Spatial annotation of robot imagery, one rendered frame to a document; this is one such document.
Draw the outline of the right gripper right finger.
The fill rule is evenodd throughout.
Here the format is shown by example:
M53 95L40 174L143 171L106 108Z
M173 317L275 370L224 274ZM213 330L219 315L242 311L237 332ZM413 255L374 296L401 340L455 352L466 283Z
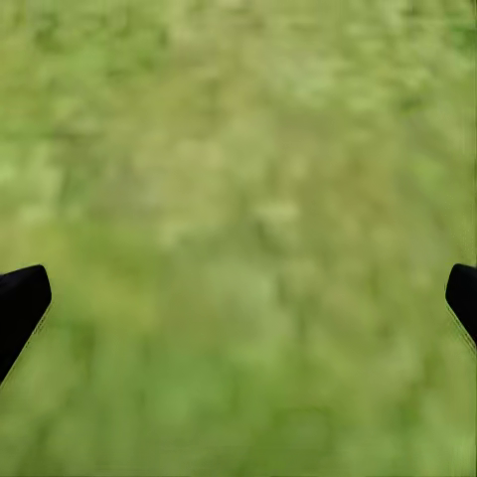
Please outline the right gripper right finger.
M477 267L454 265L446 294L446 301L477 343Z

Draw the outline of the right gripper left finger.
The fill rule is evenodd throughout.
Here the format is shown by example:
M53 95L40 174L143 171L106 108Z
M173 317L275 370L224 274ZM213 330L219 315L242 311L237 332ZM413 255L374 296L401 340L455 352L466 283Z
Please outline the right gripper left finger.
M0 275L0 384L52 301L43 265Z

